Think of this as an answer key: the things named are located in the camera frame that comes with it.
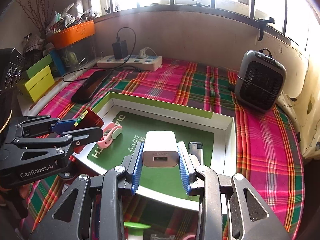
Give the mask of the black window latch hook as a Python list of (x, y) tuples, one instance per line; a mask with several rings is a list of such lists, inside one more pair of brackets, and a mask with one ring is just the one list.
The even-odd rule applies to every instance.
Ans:
[(259, 38), (258, 38), (258, 42), (263, 40), (264, 37), (264, 29), (267, 27), (267, 25), (269, 23), (275, 24), (275, 20), (274, 18), (270, 17), (269, 19), (262, 19), (259, 18), (258, 19), (258, 24), (259, 24)]

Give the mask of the pink white cable clip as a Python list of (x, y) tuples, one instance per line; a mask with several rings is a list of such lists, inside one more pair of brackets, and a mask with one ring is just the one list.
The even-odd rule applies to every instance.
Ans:
[(102, 149), (108, 148), (122, 133), (122, 129), (121, 125), (116, 125), (114, 122), (109, 123), (103, 129), (103, 137), (97, 142), (97, 145)]

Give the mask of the white USB wall charger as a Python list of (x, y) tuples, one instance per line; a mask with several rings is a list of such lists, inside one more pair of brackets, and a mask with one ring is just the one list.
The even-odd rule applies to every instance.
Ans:
[(143, 147), (143, 165), (146, 167), (175, 167), (179, 154), (173, 131), (148, 131)]

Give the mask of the green cardboard box tray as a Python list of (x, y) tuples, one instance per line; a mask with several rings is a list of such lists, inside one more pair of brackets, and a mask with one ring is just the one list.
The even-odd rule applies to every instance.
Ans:
[(236, 172), (233, 117), (138, 96), (108, 93), (93, 107), (106, 125), (122, 127), (107, 148), (92, 143), (76, 158), (98, 174), (120, 165), (144, 143), (137, 193), (183, 209), (197, 210), (199, 199), (187, 195), (180, 179), (178, 151), (191, 153), (216, 173)]

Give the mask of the red cap medicine bottle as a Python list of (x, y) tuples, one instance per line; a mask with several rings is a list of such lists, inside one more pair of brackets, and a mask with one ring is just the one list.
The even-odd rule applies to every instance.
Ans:
[[(76, 122), (72, 125), (71, 131), (76, 130), (76, 129), (84, 129), (84, 128), (90, 128), (90, 127), (99, 127), (101, 130), (101, 127), (104, 125), (103, 120), (90, 108), (87, 108), (84, 110), (84, 112), (77, 118)], [(95, 141), (92, 142), (97, 142), (99, 141), (102, 136), (103, 132), (101, 130), (100, 132), (100, 139), (98, 139), (98, 130), (95, 129), (93, 131), (93, 135), (89, 135), (89, 139), (95, 139)], [(84, 148), (85, 145), (80, 145), (74, 149), (74, 152), (79, 154), (82, 149)]]

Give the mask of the black smartphone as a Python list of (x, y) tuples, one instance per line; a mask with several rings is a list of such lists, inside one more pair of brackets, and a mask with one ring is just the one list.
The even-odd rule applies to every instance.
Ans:
[(102, 86), (103, 81), (109, 77), (110, 72), (110, 70), (99, 70), (94, 72), (71, 97), (71, 102), (90, 102)]

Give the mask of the green box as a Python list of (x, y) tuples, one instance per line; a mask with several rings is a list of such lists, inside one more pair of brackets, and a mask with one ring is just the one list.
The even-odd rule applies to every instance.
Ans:
[(30, 68), (22, 73), (22, 77), (25, 80), (30, 80), (34, 77), (38, 72), (40, 72), (43, 68), (50, 65), (53, 62), (52, 57), (48, 54), (35, 64), (33, 64)]

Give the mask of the black power adapter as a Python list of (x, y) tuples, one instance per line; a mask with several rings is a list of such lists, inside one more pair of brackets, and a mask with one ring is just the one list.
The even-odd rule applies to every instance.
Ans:
[(127, 57), (128, 54), (128, 49), (127, 49), (127, 42), (125, 40), (121, 41), (116, 41), (112, 44), (113, 48), (113, 53), (114, 53), (114, 58), (116, 60), (122, 60), (125, 57)]

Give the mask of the white power strip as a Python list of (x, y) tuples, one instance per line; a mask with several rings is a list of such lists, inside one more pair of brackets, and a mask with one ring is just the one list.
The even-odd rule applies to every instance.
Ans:
[(132, 55), (128, 60), (117, 60), (113, 55), (103, 57), (97, 62), (99, 68), (114, 68), (117, 66), (134, 66), (141, 70), (156, 71), (158, 68), (162, 68), (163, 57), (161, 56), (147, 56), (143, 59), (137, 58), (136, 55)]

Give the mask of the yellow box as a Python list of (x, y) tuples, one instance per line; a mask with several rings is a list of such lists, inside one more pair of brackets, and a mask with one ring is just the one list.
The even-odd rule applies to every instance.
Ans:
[(18, 88), (23, 96), (29, 98), (32, 102), (36, 102), (54, 83), (51, 68), (47, 65), (30, 80), (20, 82)]

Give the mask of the heart pattern curtain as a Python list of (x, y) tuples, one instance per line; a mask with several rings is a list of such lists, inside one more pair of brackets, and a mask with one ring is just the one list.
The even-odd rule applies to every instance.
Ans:
[(276, 104), (289, 116), (305, 161), (319, 159), (319, 31), (308, 39), (309, 60), (301, 93), (281, 93)]

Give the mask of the blue book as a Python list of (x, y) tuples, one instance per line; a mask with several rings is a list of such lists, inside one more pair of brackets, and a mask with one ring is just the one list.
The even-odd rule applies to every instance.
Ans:
[(49, 51), (51, 58), (56, 66), (57, 69), (57, 73), (60, 76), (64, 76), (66, 73), (66, 69), (65, 69), (65, 65), (63, 64), (63, 61), (61, 60), (59, 54), (57, 53), (57, 51), (55, 49), (52, 49)]

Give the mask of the orange plastic bin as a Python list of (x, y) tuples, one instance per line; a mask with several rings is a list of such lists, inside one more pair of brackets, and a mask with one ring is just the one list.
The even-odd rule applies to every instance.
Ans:
[(87, 21), (47, 37), (47, 42), (59, 50), (94, 34), (94, 21)]

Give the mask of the plaid pink green cloth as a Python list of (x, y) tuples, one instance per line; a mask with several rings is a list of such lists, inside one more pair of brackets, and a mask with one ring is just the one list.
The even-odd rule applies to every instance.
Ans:
[[(121, 93), (203, 109), (235, 118), (237, 165), (282, 222), (291, 239), (297, 237), (304, 206), (304, 170), (293, 124), (274, 105), (265, 114), (240, 104), (228, 86), (237, 74), (205, 64), (171, 59), (155, 72), (113, 72), (94, 99), (93, 107), (108, 93)], [(81, 82), (70, 83), (44, 107), (40, 115), (70, 119), (78, 117), (86, 105), (71, 102)], [(61, 195), (65, 182), (51, 176), (35, 182), (27, 198), (29, 215), (18, 224), (24, 239), (36, 228)], [(197, 212), (187, 211), (135, 195), (124, 199), (125, 221), (151, 225), (152, 233), (175, 235), (181, 239), (195, 233)]]

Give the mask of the grey desktop fan heater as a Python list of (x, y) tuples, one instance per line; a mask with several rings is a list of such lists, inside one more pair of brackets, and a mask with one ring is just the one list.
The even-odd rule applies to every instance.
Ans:
[(242, 58), (234, 93), (238, 101), (267, 112), (280, 96), (286, 80), (285, 67), (271, 55), (249, 50)]

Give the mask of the white plug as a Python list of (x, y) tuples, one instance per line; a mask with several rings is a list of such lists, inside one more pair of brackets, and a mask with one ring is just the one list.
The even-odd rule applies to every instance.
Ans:
[(156, 52), (152, 49), (152, 48), (150, 48), (150, 47), (145, 47), (145, 48), (143, 48), (143, 49), (141, 49), (140, 51), (139, 51), (139, 54), (138, 54), (138, 56), (137, 56), (137, 58), (138, 59), (144, 59), (144, 58), (146, 58), (147, 57), (147, 51), (148, 50), (150, 50), (151, 52), (153, 52), (153, 54), (155, 55), (155, 56), (157, 56), (157, 54), (156, 54)]

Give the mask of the clear glass tank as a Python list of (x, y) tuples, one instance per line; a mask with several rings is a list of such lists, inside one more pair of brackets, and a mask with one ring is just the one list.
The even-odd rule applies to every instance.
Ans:
[(89, 36), (57, 51), (66, 72), (82, 68), (96, 58), (94, 38)]

